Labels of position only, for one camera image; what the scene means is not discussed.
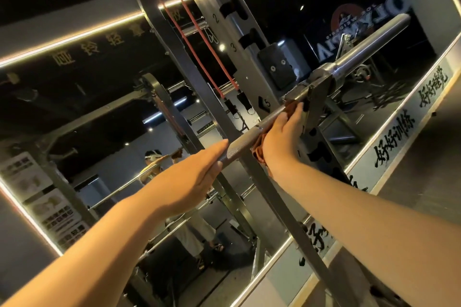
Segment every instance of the dark ceiling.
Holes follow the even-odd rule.
[[[64,7],[89,0],[1,0],[0,24],[28,19]],[[330,30],[331,15],[345,3],[356,3],[362,7],[383,3],[385,0],[245,0],[270,42],[284,37],[293,38],[311,68],[319,61],[311,44],[324,41]],[[201,17],[193,2],[190,3],[194,16]],[[180,22],[187,23],[187,14],[182,7],[174,9],[180,15]],[[131,26],[140,26],[142,34],[135,36]],[[82,51],[80,44],[71,44],[66,50],[73,62],[58,65],[52,54],[43,54],[18,65],[0,70],[0,76],[14,72],[20,83],[0,85],[0,137],[17,134],[43,134],[73,119],[104,106],[105,104],[133,90],[134,79],[139,72],[149,69],[164,86],[182,80],[182,76],[155,36],[149,32],[145,20],[133,21],[111,30],[118,33],[123,43],[111,45],[104,34],[91,36],[98,51],[91,55]],[[405,31],[408,36],[390,54],[390,61],[399,61],[402,49],[412,43],[424,40],[417,20]],[[190,37],[191,43],[204,62],[207,70],[218,84],[227,82],[221,69],[198,35]],[[227,55],[219,53],[230,73],[235,71]],[[174,93],[173,99],[189,97],[188,89]],[[144,118],[156,112],[152,103],[134,101],[100,118],[76,132],[61,138],[53,153],[65,153],[70,148],[79,154],[60,163],[60,170],[66,177],[87,169],[91,165],[115,153],[146,132]]]

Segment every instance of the sign board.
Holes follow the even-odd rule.
[[[52,238],[58,238],[82,219],[57,188],[24,207]]]
[[[24,210],[62,249],[68,249],[89,229],[82,216],[30,153],[23,152],[0,166],[0,176]]]
[[[53,184],[28,152],[16,155],[3,163],[0,166],[0,176],[19,202],[29,199]]]

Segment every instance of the brown towel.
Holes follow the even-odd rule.
[[[288,119],[293,115],[293,113],[296,110],[296,107],[298,105],[298,102],[295,100],[287,101],[285,102],[285,109],[284,112],[287,113]],[[267,133],[272,129],[272,125],[270,125],[256,140],[255,144],[253,147],[251,147],[251,153],[253,153],[253,157],[256,158],[256,160],[262,164],[267,166],[266,161],[264,160],[264,154],[262,152],[262,145],[264,143],[264,139],[266,138]],[[272,173],[269,168],[267,168],[267,171],[269,172],[269,176],[272,177]]]

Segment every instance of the person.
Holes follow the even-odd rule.
[[[461,301],[461,227],[339,182],[299,162],[302,105],[263,144],[273,178],[346,249],[413,307]],[[205,196],[227,140],[191,155],[118,202],[3,307],[116,306],[153,228]]]
[[[156,167],[152,169],[151,172],[143,175],[139,178],[141,183],[147,184],[155,176],[159,175],[163,168],[161,163],[167,158],[171,157],[173,164],[178,164],[179,160],[182,158],[182,148],[178,149],[171,155],[162,155],[160,150],[149,150],[144,155],[144,160],[146,161],[147,166],[141,171],[141,173],[147,170],[153,163],[156,163]],[[171,222],[177,220],[181,215],[167,218],[165,221],[165,226],[168,226]],[[189,221],[185,225],[181,226],[174,233],[175,237],[181,242],[182,246],[189,252],[189,254],[195,258],[197,263],[197,268],[202,271],[205,269],[205,261],[202,257],[202,252],[204,250],[203,244],[195,236],[195,234],[190,230],[194,228],[205,240],[208,242],[210,247],[216,252],[222,252],[224,246],[215,241],[216,229],[214,229],[208,222],[205,221],[203,217],[197,211],[194,211],[191,215]]]

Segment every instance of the led light strip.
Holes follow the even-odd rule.
[[[183,97],[182,99],[176,101],[174,103],[175,106],[179,106],[180,104],[184,103],[187,101],[187,97]],[[147,123],[150,123],[152,120],[154,120],[155,118],[158,118],[162,115],[162,112],[157,112],[155,113],[154,115],[151,115],[149,118],[145,118],[142,123],[143,124],[147,124]]]
[[[53,48],[56,48],[58,46],[67,44],[69,42],[73,42],[75,40],[84,38],[84,37],[89,36],[91,34],[100,32],[102,30],[106,30],[108,28],[112,28],[112,27],[115,27],[117,25],[121,25],[121,24],[123,24],[125,22],[128,22],[128,21],[131,21],[133,19],[138,19],[138,18],[140,18],[142,16],[144,16],[143,12],[138,12],[138,13],[135,13],[135,14],[131,14],[129,16],[126,16],[126,17],[122,18],[122,19],[118,19],[116,21],[107,23],[106,25],[102,25],[102,26],[99,26],[99,27],[96,27],[96,28],[92,28],[90,30],[86,30],[86,31],[84,31],[82,33],[78,33],[76,35],[73,35],[73,36],[70,36],[68,38],[62,39],[60,41],[53,42],[53,43],[48,44],[48,45],[40,46],[38,48],[34,48],[32,50],[23,52],[23,53],[18,54],[18,55],[14,55],[14,56],[9,57],[9,58],[1,59],[0,60],[0,68],[5,67],[6,65],[12,64],[14,62],[17,62],[19,60],[23,60],[26,57],[30,57],[30,56],[33,56],[33,55],[36,55],[36,54],[41,54],[41,53],[43,53],[45,51],[49,51],[49,50],[51,50]]]
[[[174,5],[178,5],[180,3],[181,3],[181,0],[169,0],[169,1],[167,1],[165,3],[165,6],[166,7],[171,7],[171,6],[174,6]],[[98,26],[98,27],[92,28],[90,30],[86,30],[86,31],[84,31],[82,33],[78,33],[77,35],[73,35],[73,36],[70,36],[68,38],[65,38],[65,39],[62,39],[62,40],[59,40],[59,41],[56,41],[56,42],[53,42],[53,43],[50,43],[50,44],[47,44],[47,45],[42,45],[42,46],[39,46],[39,47],[34,48],[32,50],[25,51],[25,52],[20,53],[20,54],[16,54],[16,55],[13,55],[13,56],[10,56],[10,57],[7,57],[7,58],[0,59],[0,68],[5,67],[6,65],[11,65],[11,64],[13,64],[15,62],[18,62],[18,61],[23,60],[25,58],[31,57],[33,55],[41,54],[41,53],[43,53],[45,51],[49,51],[49,50],[51,50],[53,48],[57,48],[57,47],[59,47],[61,45],[67,44],[69,42],[73,42],[75,40],[78,40],[78,39],[81,39],[83,37],[89,36],[91,34],[97,33],[99,31],[106,30],[108,28],[112,28],[112,27],[115,27],[117,25],[121,25],[121,24],[123,24],[125,22],[131,21],[133,19],[140,18],[142,16],[144,16],[143,12],[134,13],[134,14],[125,16],[125,17],[123,17],[121,19],[118,19],[116,21],[107,23],[106,25]]]
[[[10,191],[8,186],[5,184],[2,178],[0,178],[0,189],[5,197],[13,204],[13,206],[19,210],[21,215],[25,217],[26,221],[30,223],[31,227],[48,243],[49,246],[59,255],[63,255],[63,251],[55,244],[54,241],[43,231],[43,229],[35,222],[35,220],[29,215],[24,209],[22,204],[15,198],[13,193]]]

